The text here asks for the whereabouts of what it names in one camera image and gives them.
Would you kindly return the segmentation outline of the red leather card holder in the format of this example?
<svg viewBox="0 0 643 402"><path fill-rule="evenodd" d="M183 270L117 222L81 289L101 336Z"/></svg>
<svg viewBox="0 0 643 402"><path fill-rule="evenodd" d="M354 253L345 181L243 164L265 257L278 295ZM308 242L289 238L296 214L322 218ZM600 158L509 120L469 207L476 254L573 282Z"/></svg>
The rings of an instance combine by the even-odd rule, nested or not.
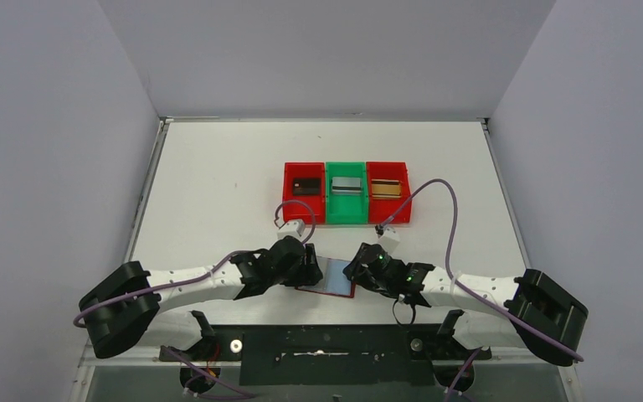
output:
<svg viewBox="0 0 643 402"><path fill-rule="evenodd" d="M320 281L311 286L297 286L296 290L326 296L354 298L356 285L343 273L350 264L348 260L319 257L317 262L322 273Z"/></svg>

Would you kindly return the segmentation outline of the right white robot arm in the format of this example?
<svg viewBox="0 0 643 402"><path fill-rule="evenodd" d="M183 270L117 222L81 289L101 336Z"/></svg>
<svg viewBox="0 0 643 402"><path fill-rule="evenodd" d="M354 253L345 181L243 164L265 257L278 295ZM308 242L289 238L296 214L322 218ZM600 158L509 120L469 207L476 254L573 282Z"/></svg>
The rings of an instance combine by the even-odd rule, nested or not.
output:
<svg viewBox="0 0 643 402"><path fill-rule="evenodd" d="M362 244L344 268L362 288L416 307L460 311L437 337L439 350L456 358L467 349L524 348L541 360L568 367L583 361L578 346L587 307L542 271L521 276L475 276L423 262L393 258L379 244Z"/></svg>

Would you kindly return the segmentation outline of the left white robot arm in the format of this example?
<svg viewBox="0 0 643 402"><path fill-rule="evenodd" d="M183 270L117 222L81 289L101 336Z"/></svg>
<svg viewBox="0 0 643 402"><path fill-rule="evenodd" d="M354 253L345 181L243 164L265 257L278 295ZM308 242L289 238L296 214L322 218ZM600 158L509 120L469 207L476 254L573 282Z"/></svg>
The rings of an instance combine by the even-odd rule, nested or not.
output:
<svg viewBox="0 0 643 402"><path fill-rule="evenodd" d="M189 269L148 271L134 260L81 298L73 324L87 331L97 358L112 358L140 343L164 312L260 296L273 286L312 286L322 277L314 245L292 236L268 249L235 250L214 265Z"/></svg>

